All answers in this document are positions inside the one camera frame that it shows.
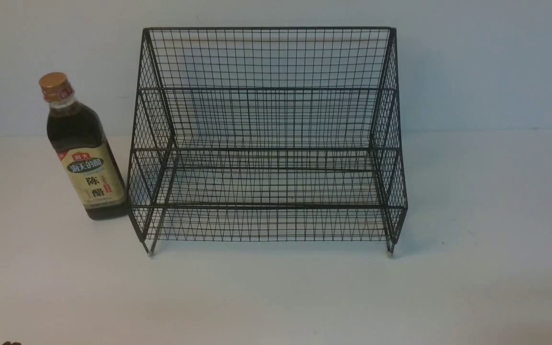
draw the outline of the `bottle label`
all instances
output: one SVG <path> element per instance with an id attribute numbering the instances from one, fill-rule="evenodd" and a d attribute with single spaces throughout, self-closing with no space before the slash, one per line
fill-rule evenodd
<path id="1" fill-rule="evenodd" d="M 119 205 L 125 201 L 125 188 L 118 179 L 107 143 L 58 155 L 85 208 Z"/>

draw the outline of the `metal wire shelf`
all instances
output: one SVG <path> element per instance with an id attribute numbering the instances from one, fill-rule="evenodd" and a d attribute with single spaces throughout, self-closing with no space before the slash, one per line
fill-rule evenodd
<path id="1" fill-rule="evenodd" d="M 394 28 L 148 28 L 130 217 L 158 240 L 386 241 L 407 211 Z"/>

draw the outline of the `dark liquid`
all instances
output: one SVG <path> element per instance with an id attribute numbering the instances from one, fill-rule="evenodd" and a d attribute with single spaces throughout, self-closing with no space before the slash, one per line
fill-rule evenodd
<path id="1" fill-rule="evenodd" d="M 57 153 L 66 152 L 81 147 L 95 148 L 106 142 L 99 117 L 93 109 L 76 102 L 61 109 L 50 108 L 48 125 L 46 126 L 50 144 Z M 108 145 L 110 159 L 116 168 L 116 174 L 121 186 L 124 186 L 123 177 Z M 101 220 L 116 218 L 127 214 L 125 202 L 94 209 L 85 209 L 91 219 Z"/>

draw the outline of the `bottle neck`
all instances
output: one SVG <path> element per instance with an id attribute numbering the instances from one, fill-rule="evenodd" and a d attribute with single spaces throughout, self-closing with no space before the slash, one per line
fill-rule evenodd
<path id="1" fill-rule="evenodd" d="M 78 103 L 78 100 L 77 100 L 76 96 L 71 95 L 70 97 L 67 97 L 63 101 L 50 102 L 50 103 L 48 103 L 48 106 L 50 107 L 50 109 L 64 109 L 66 107 L 70 107 L 71 105 L 73 105 L 75 103 Z"/>

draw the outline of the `vinegar bottle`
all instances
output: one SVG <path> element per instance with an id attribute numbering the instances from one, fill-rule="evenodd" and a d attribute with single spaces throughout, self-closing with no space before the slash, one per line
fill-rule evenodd
<path id="1" fill-rule="evenodd" d="M 91 219 L 127 214 L 125 184 L 99 117 L 74 96 L 61 72 L 39 81 L 50 106 L 46 131 L 86 213 Z"/>

